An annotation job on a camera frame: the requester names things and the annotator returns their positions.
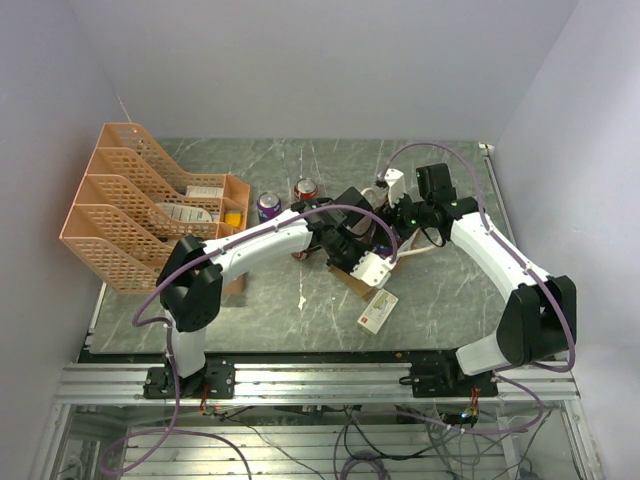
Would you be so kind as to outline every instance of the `yellow object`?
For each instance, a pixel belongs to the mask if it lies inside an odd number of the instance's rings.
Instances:
[[[242,225],[242,213],[241,212],[227,212],[224,215],[224,223],[231,225],[234,228],[240,228]]]

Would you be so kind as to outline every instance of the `table surface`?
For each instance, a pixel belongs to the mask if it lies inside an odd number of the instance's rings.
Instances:
[[[371,186],[376,172],[404,141],[393,140],[221,140],[159,139],[185,170],[231,173],[252,188],[280,195],[286,208],[301,176],[311,177],[320,194],[336,197],[350,186]],[[494,188],[490,165],[477,143],[451,143],[474,167],[486,209],[507,234],[506,219]],[[445,161],[459,196],[475,196],[464,167],[446,152],[416,147],[394,168],[405,172],[410,192],[417,190],[415,168]],[[255,203],[249,225],[257,225]],[[492,332],[504,302],[480,267],[453,244],[409,257],[385,288],[399,298],[387,323],[375,335],[359,330],[356,320],[367,306],[326,266],[316,252],[298,261],[290,256],[253,269],[241,295],[224,296],[218,317],[207,327],[211,352],[331,352],[446,349]],[[165,348],[161,325],[134,328],[131,319],[140,295],[106,289],[91,341],[91,353],[159,353]],[[152,304],[148,316],[162,311]]]

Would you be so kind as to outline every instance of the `gray wall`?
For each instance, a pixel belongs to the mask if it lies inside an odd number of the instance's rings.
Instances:
[[[154,135],[493,142],[577,0],[72,0]]]
[[[101,124],[123,119],[66,0],[0,15],[0,477],[29,477],[99,282],[58,240]]]
[[[612,479],[637,478],[640,4],[583,0],[497,144],[521,248],[578,286],[575,376]]]

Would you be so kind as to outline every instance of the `robotic arm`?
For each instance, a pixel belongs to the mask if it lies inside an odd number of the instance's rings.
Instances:
[[[216,249],[223,251],[215,257],[215,263],[209,260],[187,270],[160,295],[161,303],[174,323],[173,351],[180,377],[186,379],[194,375],[206,363],[205,327],[219,312],[223,286],[259,263],[307,248],[322,248],[329,256],[328,264],[376,288],[386,283],[395,263],[372,249],[374,244],[388,240],[380,229],[371,234],[370,220],[362,214],[338,210],[310,212],[331,203],[375,212],[391,225],[401,241],[410,238],[418,228],[437,228],[444,241],[462,248],[497,286],[507,303],[497,330],[456,351],[460,370],[465,375],[519,366],[566,350],[566,337],[548,301],[533,279],[488,234],[476,201],[470,197],[457,198],[447,165],[422,167],[416,173],[423,199],[419,202],[414,202],[407,194],[402,172],[389,169],[385,181],[371,189],[370,200],[352,187],[335,201],[325,198],[298,202],[267,224],[231,237],[202,243],[192,236],[180,240],[158,283],[199,256]],[[293,221],[286,228],[277,228],[302,212],[308,212],[308,216]],[[573,282],[565,276],[551,277],[533,265],[495,230],[488,217],[486,219],[489,229],[494,229],[528,268],[545,280],[575,339],[576,290]],[[269,224],[276,227],[275,231],[255,235],[256,229]],[[225,251],[227,244],[243,237],[247,237],[245,242]]]

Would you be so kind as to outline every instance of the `red soda can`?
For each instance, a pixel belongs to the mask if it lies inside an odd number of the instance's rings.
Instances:
[[[315,198],[318,195],[318,185],[310,178],[301,178],[296,183],[296,186],[293,187],[293,195],[296,198],[296,202]]]
[[[295,187],[293,187],[293,195],[296,202],[315,198],[315,196],[318,195],[318,185],[316,185],[316,182],[310,178],[301,178],[298,180]],[[291,254],[293,258],[297,258],[298,260],[304,260],[305,258],[308,258],[309,255],[311,255],[309,250],[303,250],[302,252],[295,252]]]

